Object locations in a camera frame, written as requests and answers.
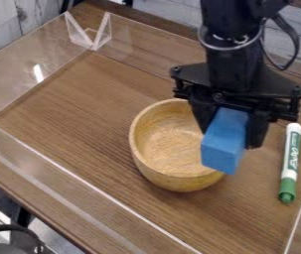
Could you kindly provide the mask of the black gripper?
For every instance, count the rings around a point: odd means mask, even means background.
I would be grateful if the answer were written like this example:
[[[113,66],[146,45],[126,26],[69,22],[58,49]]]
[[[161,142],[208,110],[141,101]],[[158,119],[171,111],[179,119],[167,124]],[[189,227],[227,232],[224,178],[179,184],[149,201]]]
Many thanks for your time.
[[[260,46],[207,50],[207,57],[201,63],[172,67],[175,96],[189,101],[203,132],[223,107],[246,112],[246,148],[260,148],[270,122],[299,119],[301,84],[267,66]]]

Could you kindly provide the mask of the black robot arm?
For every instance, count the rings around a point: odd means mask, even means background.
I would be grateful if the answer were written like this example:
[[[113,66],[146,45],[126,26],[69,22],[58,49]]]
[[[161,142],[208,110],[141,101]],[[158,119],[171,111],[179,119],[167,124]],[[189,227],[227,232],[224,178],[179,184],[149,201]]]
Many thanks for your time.
[[[264,46],[267,21],[300,46],[299,35],[280,15],[290,4],[291,0],[201,0],[199,41],[207,60],[171,69],[175,96],[189,101],[203,131],[212,128],[223,107],[248,114],[248,149],[263,145],[272,122],[299,120],[301,84],[280,74],[291,64],[276,63]]]

